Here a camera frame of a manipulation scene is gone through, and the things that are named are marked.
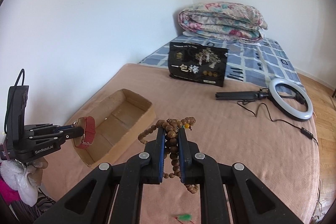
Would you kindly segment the white gloved hand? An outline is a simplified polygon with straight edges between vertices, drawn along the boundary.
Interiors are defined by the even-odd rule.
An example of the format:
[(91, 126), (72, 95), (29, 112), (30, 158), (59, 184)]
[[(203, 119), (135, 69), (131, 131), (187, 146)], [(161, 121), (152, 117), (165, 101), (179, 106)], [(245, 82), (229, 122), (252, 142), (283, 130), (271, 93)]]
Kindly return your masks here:
[(33, 207), (38, 200), (43, 170), (49, 166), (44, 157), (29, 162), (27, 166), (17, 160), (1, 160), (1, 177), (16, 190), (26, 205)]

